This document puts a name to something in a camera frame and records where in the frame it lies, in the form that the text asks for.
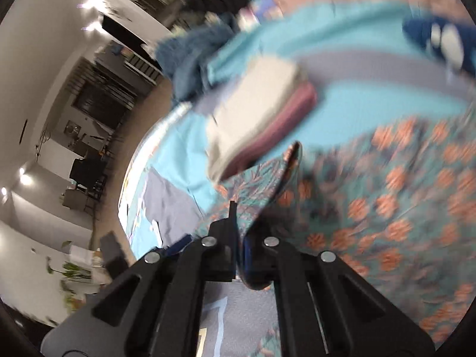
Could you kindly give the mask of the navy star plush toy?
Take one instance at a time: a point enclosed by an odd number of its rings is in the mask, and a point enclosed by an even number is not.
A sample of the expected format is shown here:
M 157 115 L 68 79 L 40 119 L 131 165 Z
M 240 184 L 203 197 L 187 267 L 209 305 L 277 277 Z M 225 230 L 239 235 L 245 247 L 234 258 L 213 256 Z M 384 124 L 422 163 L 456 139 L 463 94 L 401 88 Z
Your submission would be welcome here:
M 408 18 L 403 33 L 424 52 L 444 61 L 454 72 L 475 77 L 475 25 L 441 16 Z

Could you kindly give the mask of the potted green plant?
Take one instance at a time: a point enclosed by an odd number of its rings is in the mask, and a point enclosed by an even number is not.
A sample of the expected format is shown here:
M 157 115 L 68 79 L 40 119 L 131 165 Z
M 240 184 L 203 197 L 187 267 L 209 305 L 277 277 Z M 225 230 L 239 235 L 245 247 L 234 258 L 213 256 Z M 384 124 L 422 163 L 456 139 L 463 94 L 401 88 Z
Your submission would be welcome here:
M 75 264 L 71 260 L 64 260 L 60 267 L 52 265 L 52 258 L 45 258 L 46 272 L 59 277 L 60 292 L 69 314 L 73 314 L 86 303 L 86 299 L 94 295 L 98 289 L 93 284 L 92 271 Z

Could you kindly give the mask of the teal grey geometric bedspread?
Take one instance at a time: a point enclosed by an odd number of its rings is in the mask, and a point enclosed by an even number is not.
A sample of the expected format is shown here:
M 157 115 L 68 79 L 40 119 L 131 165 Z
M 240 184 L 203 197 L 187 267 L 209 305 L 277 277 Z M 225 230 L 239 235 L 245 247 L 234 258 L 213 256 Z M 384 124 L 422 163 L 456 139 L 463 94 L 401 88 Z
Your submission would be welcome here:
M 400 119 L 441 120 L 475 108 L 473 83 L 449 77 L 404 35 L 404 20 L 424 17 L 426 11 L 402 2 L 317 3 L 235 35 L 206 67 L 209 91 L 158 121 L 130 162 L 119 221 L 132 253 L 195 235 L 219 183 L 282 156 L 294 143 L 327 151 Z M 214 183 L 206 174 L 208 118 L 257 57 L 298 64 L 318 103 L 277 143 Z

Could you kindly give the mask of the black clothes pile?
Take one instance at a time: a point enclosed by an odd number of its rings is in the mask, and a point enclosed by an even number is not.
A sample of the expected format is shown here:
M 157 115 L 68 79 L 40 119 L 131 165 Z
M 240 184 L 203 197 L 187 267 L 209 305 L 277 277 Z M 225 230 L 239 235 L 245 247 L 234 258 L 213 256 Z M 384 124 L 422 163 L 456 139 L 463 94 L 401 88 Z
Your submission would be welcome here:
M 209 17 L 236 16 L 251 0 L 185 0 L 178 18 L 192 27 L 204 24 Z

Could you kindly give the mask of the folded white maroon clothes stack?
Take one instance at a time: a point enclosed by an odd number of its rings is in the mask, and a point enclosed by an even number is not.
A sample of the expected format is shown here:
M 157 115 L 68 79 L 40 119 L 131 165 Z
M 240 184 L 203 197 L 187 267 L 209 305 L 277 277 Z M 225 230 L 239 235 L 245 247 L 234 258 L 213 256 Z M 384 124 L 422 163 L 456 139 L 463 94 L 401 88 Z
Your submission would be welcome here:
M 243 149 L 275 119 L 307 74 L 293 61 L 257 57 L 209 116 L 206 174 L 217 183 Z

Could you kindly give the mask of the white small shelf rack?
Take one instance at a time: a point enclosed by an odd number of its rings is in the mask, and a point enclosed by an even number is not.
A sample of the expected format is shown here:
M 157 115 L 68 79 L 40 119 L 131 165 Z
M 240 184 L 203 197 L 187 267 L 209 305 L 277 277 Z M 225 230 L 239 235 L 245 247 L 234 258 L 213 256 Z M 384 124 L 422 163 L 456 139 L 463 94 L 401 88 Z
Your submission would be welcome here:
M 134 52 L 125 57 L 124 63 L 127 68 L 144 78 L 151 85 L 156 85 L 162 76 L 159 68 Z

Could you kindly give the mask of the blue knitted blanket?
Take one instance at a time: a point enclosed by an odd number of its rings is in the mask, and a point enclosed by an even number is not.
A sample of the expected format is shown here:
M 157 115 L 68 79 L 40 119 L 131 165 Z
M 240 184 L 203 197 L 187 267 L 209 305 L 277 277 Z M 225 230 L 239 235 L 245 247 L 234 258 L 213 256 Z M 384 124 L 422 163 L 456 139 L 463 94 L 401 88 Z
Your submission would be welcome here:
M 234 22 L 204 24 L 157 44 L 154 58 L 162 75 L 172 83 L 172 107 L 209 91 L 206 66 L 235 35 Z

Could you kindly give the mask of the teal floral garment orange flowers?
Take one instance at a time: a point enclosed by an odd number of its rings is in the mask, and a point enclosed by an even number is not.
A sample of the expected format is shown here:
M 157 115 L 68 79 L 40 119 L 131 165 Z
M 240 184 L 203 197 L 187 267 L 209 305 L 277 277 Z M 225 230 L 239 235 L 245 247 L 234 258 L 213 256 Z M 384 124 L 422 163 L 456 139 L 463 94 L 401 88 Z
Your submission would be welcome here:
M 475 108 L 400 119 L 350 143 L 282 156 L 216 186 L 195 235 L 237 203 L 245 236 L 266 217 L 280 239 L 330 250 L 438 347 L 475 299 Z

